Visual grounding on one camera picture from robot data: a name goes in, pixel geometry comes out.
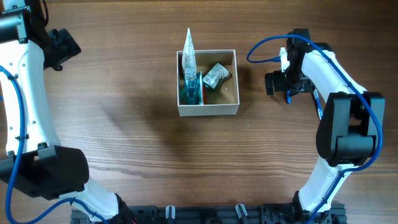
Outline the green white toothpaste tube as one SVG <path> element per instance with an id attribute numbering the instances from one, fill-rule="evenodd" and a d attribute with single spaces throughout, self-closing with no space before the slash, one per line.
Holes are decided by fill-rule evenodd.
<path id="1" fill-rule="evenodd" d="M 205 104 L 205 87 L 203 83 L 203 72 L 199 72 L 199 89 L 200 89 L 200 99 L 199 99 L 199 105 L 204 105 Z"/>

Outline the blue white toothbrush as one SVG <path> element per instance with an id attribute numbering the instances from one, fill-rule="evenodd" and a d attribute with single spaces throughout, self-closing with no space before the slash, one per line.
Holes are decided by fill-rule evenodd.
<path id="1" fill-rule="evenodd" d="M 320 102 L 320 97 L 319 97 L 319 94 L 318 94 L 317 89 L 315 89 L 315 90 L 313 91 L 313 96 L 314 96 L 315 103 L 316 103 L 316 106 L 317 106 L 318 117 L 319 117 L 319 119 L 322 119 L 323 110 L 322 110 L 322 106 L 321 106 L 321 102 Z"/>

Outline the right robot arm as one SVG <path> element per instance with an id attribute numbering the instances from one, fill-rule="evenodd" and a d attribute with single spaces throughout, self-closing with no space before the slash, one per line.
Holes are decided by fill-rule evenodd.
<path id="1" fill-rule="evenodd" d="M 380 155 L 385 99 L 357 84 L 338 63 L 327 43 L 315 43 L 308 29 L 281 35 L 286 47 L 272 58 L 281 69 L 265 75 L 268 95 L 282 91 L 288 103 L 312 92 L 320 123 L 317 163 L 306 184 L 281 215 L 293 222 L 320 223 L 331 218 L 331 202 L 353 172 L 367 169 Z"/>

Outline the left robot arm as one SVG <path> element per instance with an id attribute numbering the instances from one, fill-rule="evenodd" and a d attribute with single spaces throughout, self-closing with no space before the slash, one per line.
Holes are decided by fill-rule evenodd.
<path id="1" fill-rule="evenodd" d="M 55 206 L 69 203 L 91 223 L 133 223 L 134 213 L 120 196 L 89 175 L 84 153 L 64 147 L 50 117 L 44 71 L 62 70 L 79 45 L 66 29 L 47 30 L 45 1 L 3 0 L 1 11 L 1 88 L 8 126 L 1 179 L 8 184 L 6 216 L 14 189 Z"/>

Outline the blue mouthwash bottle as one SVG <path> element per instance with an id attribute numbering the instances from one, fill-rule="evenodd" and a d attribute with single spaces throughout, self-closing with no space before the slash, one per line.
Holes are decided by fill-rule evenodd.
<path id="1" fill-rule="evenodd" d="M 184 70 L 184 87 L 181 90 L 181 100 L 186 105 L 198 105 L 200 102 L 199 73 L 193 67 Z"/>

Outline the blue disposable razor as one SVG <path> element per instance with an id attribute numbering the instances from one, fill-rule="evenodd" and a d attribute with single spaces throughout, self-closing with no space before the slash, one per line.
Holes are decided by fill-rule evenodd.
<path id="1" fill-rule="evenodd" d="M 292 99 L 291 99 L 291 96 L 290 96 L 290 90 L 287 90 L 285 92 L 285 100 L 286 100 L 287 104 L 291 104 L 292 103 Z"/>

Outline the green white soap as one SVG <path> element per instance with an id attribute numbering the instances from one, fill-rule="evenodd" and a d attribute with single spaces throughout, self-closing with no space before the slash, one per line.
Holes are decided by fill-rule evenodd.
<path id="1" fill-rule="evenodd" d="M 217 63 L 203 78 L 203 83 L 207 88 L 212 90 L 217 90 L 220 85 L 229 78 L 230 72 L 222 66 L 222 64 Z"/>

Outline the white floral lotion tube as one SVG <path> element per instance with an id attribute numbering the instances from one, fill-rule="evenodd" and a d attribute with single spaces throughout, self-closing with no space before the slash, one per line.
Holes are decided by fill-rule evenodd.
<path id="1" fill-rule="evenodd" d="M 182 54 L 182 68 L 187 76 L 195 75 L 197 72 L 197 63 L 195 58 L 195 49 L 190 28 L 187 29 L 187 36 Z"/>

